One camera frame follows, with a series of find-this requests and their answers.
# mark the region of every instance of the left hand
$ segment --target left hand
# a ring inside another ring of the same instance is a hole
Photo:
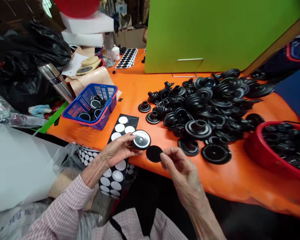
[[[106,162],[108,168],[113,167],[123,159],[142,154],[141,150],[129,146],[133,139],[135,139],[135,136],[132,133],[127,133],[109,143],[102,150],[99,155]]]

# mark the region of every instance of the red plastic bowl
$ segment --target red plastic bowl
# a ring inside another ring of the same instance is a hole
[[[100,0],[54,0],[60,12],[72,18],[86,18],[94,14],[100,5]]]
[[[260,166],[268,169],[274,174],[281,175],[285,178],[300,180],[300,170],[287,163],[279,157],[266,143],[262,137],[262,129],[269,125],[279,124],[282,122],[264,122],[261,123],[256,131],[251,133],[244,141],[244,148],[248,155]],[[300,125],[293,124],[295,129],[300,130]]]

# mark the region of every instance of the white bottle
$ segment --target white bottle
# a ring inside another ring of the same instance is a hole
[[[111,49],[113,52],[114,60],[119,61],[120,60],[120,49],[114,45],[114,47]]]

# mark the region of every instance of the orange table surface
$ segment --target orange table surface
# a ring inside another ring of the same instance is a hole
[[[139,49],[132,68],[108,69],[114,84],[123,92],[121,95],[123,100],[117,102],[104,130],[98,131],[61,117],[58,126],[50,127],[48,133],[68,142],[102,150],[122,113],[139,117],[137,128],[149,133],[152,145],[162,149],[177,147],[178,138],[167,130],[162,121],[156,125],[147,123],[146,113],[139,112],[138,105],[147,100],[149,91],[161,90],[165,81],[181,85],[188,78],[174,78],[171,74],[145,74],[144,64],[141,63],[144,56],[143,49]],[[210,73],[200,73],[198,76],[208,77]],[[265,121],[299,122],[296,114],[276,93],[262,99],[264,101],[255,104],[248,114],[258,113]],[[201,154],[189,157],[198,168],[205,191],[231,201],[257,204],[275,212],[292,214],[300,218],[300,181],[279,177],[258,166],[245,152],[243,142],[244,140],[240,140],[229,145],[232,159],[224,165],[210,164]],[[201,141],[198,143],[202,149],[204,143]],[[145,152],[141,156],[131,157],[129,163],[170,177],[169,173],[161,168],[160,163],[150,162]]]

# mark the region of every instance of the green board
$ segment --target green board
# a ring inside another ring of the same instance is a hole
[[[171,73],[192,58],[204,58],[198,72],[242,71],[299,18],[300,0],[152,0],[145,72]]]

